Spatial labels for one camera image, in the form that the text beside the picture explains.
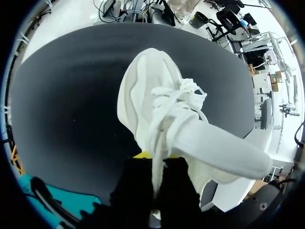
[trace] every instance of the floor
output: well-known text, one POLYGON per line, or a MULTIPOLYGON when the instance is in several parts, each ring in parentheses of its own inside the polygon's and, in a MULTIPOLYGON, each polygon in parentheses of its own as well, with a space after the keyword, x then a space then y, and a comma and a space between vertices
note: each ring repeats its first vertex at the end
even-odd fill
MULTIPOLYGON (((95 0, 96 5, 100 4, 100 0, 95 0)), ((199 2, 194 8, 191 15, 185 19, 189 21, 197 12, 204 12, 208 18, 217 21, 215 9, 210 9, 210 5, 199 2)), ((52 14, 44 16, 40 26, 33 34, 29 45, 25 51, 22 62, 31 56, 36 50, 52 40, 63 36, 69 32, 93 26, 97 20, 98 10, 93 5, 93 0, 59 0, 53 4, 52 14)), ((200 29, 194 29, 189 23, 184 25, 177 24, 177 28, 184 31, 194 33, 211 40, 211 36, 203 26, 200 29)))
MULTIPOLYGON (((101 0, 95 1, 95 4, 99 5, 101 0)), ((245 4, 247 3, 257 5, 257 2, 258 0, 243 0, 243 3, 245 4)), ((210 5, 203 2, 203 0, 196 5, 191 15, 185 18, 185 20, 188 22, 197 11, 202 12, 207 18, 218 21, 216 18, 217 10, 211 9, 210 5)), ((280 36, 285 35, 280 25, 277 23, 274 17, 270 16, 271 13, 267 9, 246 6, 241 10, 242 14, 248 12, 250 12, 251 15, 257 21, 257 26, 259 27, 259 30, 261 32, 274 31, 280 36)), ((14 69, 18 69, 18 66, 21 62, 29 58, 35 51, 37 51, 43 45, 69 32, 93 26, 97 18, 98 10, 95 8, 93 0, 56 0, 53 3, 52 14, 44 16, 40 26, 37 27, 29 36, 30 42, 27 46, 24 46, 23 51, 20 52, 19 57, 15 62, 14 69)), ((177 25, 177 29, 188 31, 211 40, 211 36, 206 30, 206 25, 204 25, 200 29, 194 29, 189 23, 186 23, 184 25, 177 25)), ((224 41, 220 45, 226 47, 227 41, 224 41)), ((274 149, 277 148, 279 142, 278 138, 279 137, 274 140, 274 149)))

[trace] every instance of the white sneaker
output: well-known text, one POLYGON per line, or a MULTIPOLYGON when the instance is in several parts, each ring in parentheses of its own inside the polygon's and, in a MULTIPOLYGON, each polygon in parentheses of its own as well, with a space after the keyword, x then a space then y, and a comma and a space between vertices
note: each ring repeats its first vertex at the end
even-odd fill
POLYGON ((192 79, 182 78, 165 52, 144 50, 129 65, 120 86, 118 118, 142 151, 152 156, 155 195, 163 159, 172 154, 186 157, 190 179, 200 194, 210 179, 228 183, 238 176, 262 178, 271 171, 268 155, 208 123, 201 112, 206 96, 192 79))

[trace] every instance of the equipment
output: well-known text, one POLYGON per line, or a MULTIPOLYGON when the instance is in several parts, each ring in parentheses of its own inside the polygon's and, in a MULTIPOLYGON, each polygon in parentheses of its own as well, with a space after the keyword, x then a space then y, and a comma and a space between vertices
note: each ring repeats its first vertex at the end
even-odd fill
POLYGON ((108 13, 108 10, 113 7, 113 5, 115 4, 115 0, 104 0, 102 2, 102 6, 101 6, 101 11, 102 11, 102 16, 105 17, 106 14, 108 13))
POLYGON ((157 1, 148 10, 152 24, 175 26, 174 13, 166 1, 157 1))

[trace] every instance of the black office chair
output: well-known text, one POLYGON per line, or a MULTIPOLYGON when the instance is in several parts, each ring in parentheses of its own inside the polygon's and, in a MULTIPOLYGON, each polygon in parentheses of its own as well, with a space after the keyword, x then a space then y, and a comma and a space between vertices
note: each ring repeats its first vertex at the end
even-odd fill
POLYGON ((238 20, 238 18, 236 17, 236 14, 239 11, 240 8, 238 5, 226 6, 222 11, 216 13, 216 16, 220 21, 221 25, 217 24, 212 19, 209 20, 209 23, 216 27, 216 33, 213 33, 209 27, 206 28, 213 37, 213 42, 218 41, 220 38, 228 35, 229 33, 236 35, 235 30, 242 26, 240 20, 238 20))

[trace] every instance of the table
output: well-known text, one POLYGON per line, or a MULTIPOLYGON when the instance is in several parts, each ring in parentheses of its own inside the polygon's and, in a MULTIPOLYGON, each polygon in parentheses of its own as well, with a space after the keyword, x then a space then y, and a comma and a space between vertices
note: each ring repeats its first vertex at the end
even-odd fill
POLYGON ((123 161, 140 152, 116 114, 125 70, 142 50, 166 51, 208 94, 202 111, 244 138, 254 127, 252 80, 234 54, 202 37, 146 23, 91 26, 31 55, 11 86, 11 119, 25 172, 108 203, 123 161))

